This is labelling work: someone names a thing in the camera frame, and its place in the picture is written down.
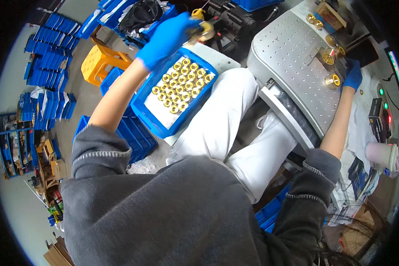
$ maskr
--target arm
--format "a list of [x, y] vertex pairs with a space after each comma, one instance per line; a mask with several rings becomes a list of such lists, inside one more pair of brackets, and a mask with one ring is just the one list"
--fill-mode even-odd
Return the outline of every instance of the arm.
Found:
[[361, 82], [362, 74], [356, 62], [346, 78], [340, 103], [321, 147], [308, 152], [303, 171], [294, 178], [282, 204], [273, 234], [265, 236], [275, 265], [311, 265], [313, 262], [313, 248], [321, 240], [330, 194], [340, 175], [340, 157], [353, 95]]
[[74, 140], [72, 177], [88, 178], [123, 174], [131, 148], [115, 133], [133, 93], [149, 72], [173, 55], [188, 39], [186, 31], [197, 20], [182, 13], [160, 24], [133, 63], [112, 84], [94, 110], [88, 126]]

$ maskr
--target sweatshirt sleeve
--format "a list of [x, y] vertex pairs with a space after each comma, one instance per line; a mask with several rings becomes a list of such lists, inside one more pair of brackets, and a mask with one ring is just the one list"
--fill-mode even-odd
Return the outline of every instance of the sweatshirt sleeve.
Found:
[[88, 125], [74, 140], [72, 178], [124, 174], [130, 157], [131, 148], [115, 132]]
[[340, 169], [341, 162], [328, 152], [309, 151], [303, 171], [286, 194], [272, 234], [265, 236], [275, 265], [313, 264], [313, 249], [321, 240], [330, 194]]

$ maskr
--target perforated metal plate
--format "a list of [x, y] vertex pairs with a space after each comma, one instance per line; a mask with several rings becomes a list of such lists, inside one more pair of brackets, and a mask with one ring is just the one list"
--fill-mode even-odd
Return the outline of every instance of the perforated metal plate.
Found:
[[340, 89], [327, 88], [328, 72], [317, 58], [306, 65], [312, 49], [321, 46], [327, 47], [326, 42], [287, 11], [254, 37], [247, 66], [263, 84], [273, 78], [323, 137], [339, 103]]

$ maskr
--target person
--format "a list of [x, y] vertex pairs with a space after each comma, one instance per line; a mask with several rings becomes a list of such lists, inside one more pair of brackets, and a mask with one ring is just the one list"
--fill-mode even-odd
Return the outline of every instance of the person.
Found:
[[172, 147], [167, 167], [125, 174], [131, 148], [115, 133], [124, 110], [148, 73], [196, 26], [187, 13], [162, 23], [76, 136], [72, 178], [61, 189], [65, 243], [75, 265], [313, 263], [362, 81], [359, 64], [349, 69], [334, 120], [320, 148], [308, 151], [270, 234], [259, 227], [251, 204], [297, 142], [269, 111], [261, 134], [224, 163], [258, 91], [245, 68], [219, 76]]

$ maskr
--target black box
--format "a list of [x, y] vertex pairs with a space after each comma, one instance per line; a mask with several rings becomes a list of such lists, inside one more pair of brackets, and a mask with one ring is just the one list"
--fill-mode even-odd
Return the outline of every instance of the black box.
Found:
[[371, 123], [372, 133], [380, 143], [386, 143], [388, 138], [388, 112], [383, 107], [383, 99], [372, 99], [371, 110], [369, 111], [368, 119]]

